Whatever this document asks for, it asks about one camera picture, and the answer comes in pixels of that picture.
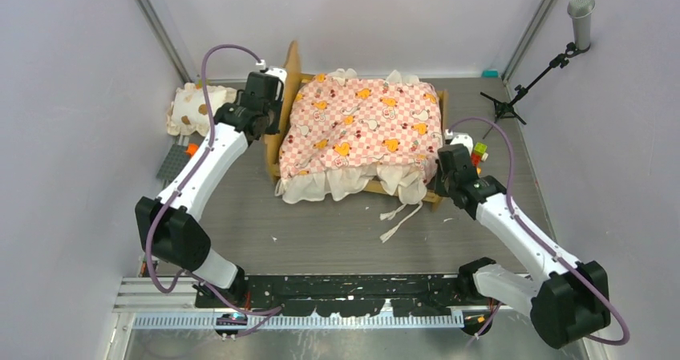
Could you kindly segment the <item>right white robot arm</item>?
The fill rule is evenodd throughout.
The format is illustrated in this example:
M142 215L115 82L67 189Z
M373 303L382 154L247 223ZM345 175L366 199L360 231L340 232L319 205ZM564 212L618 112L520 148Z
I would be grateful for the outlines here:
M481 177L461 144L438 150L435 191L497 236L525 267L524 277L489 257L459 267L458 294L468 304L491 298L529 317L549 346L560 349L611 323L608 276L543 233L494 177Z

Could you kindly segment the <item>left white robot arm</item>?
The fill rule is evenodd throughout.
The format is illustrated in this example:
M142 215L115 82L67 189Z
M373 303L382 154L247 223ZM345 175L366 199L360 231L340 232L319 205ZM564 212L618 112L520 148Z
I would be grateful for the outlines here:
M135 207L146 257L174 264L216 287L215 296L228 307L245 299L244 272L213 249L200 219L231 165L253 141L279 132L286 78L281 68L250 73L235 102L217 109L213 128L170 185L155 198L141 197Z

